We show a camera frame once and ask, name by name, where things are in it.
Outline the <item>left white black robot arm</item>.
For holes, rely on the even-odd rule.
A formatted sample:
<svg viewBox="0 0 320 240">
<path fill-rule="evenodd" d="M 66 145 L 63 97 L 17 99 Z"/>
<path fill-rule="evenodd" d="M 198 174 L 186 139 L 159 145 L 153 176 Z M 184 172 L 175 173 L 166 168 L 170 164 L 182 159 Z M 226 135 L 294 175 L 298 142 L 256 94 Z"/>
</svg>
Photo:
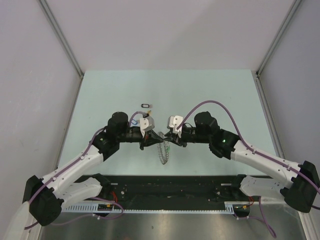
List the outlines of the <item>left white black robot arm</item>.
<svg viewBox="0 0 320 240">
<path fill-rule="evenodd" d="M 113 113 L 107 125 L 93 135 L 77 157 L 41 178 L 33 175 L 26 181 L 23 201 L 28 202 L 29 213 L 38 224 L 44 227 L 53 223 L 64 208 L 79 201 L 95 197 L 107 199 L 111 188 L 101 174 L 83 183 L 75 181 L 115 154 L 121 143 L 138 143 L 143 150 L 164 141 L 154 131 L 154 119 L 148 114 L 140 119 L 139 126 L 130 124 L 126 113 Z"/>
</svg>

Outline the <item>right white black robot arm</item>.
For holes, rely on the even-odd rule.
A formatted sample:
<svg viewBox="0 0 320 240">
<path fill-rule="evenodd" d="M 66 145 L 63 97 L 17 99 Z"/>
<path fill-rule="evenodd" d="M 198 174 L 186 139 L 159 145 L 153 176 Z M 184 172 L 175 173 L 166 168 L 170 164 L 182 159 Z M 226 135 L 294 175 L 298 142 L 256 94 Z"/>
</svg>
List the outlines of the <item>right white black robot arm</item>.
<svg viewBox="0 0 320 240">
<path fill-rule="evenodd" d="M 302 213 L 311 211 L 320 192 L 320 178 L 313 163 L 297 163 L 260 151 L 239 134 L 220 128 L 207 111 L 194 117 L 194 127 L 185 126 L 183 120 L 178 115 L 168 118 L 166 141 L 183 148 L 189 143 L 207 144 L 216 157 L 248 165 L 268 176 L 264 179 L 237 176 L 230 188 L 235 200 L 242 201 L 247 196 L 267 197 L 283 200 Z"/>
</svg>

